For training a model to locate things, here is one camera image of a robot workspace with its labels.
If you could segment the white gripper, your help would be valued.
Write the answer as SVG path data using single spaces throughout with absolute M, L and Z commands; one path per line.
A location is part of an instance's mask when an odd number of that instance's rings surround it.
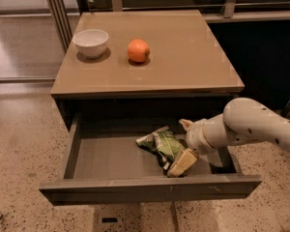
M 186 142 L 188 148 L 181 150 L 174 162 L 171 164 L 167 171 L 167 176 L 170 178 L 179 177 L 190 167 L 192 167 L 199 159 L 199 155 L 208 155 L 213 153 L 216 149 L 213 148 L 207 141 L 203 126 L 206 119 L 202 119 L 196 122 L 192 122 L 187 119 L 180 119 L 179 123 L 183 129 L 187 132 Z

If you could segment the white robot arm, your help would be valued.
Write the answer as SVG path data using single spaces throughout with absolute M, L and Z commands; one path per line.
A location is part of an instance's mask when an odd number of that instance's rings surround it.
M 211 119 L 196 122 L 181 119 L 180 124 L 186 131 L 188 147 L 178 153 L 167 172 L 168 177 L 179 177 L 200 155 L 226 146 L 268 141 L 290 153 L 290 120 L 252 99 L 236 98 Z

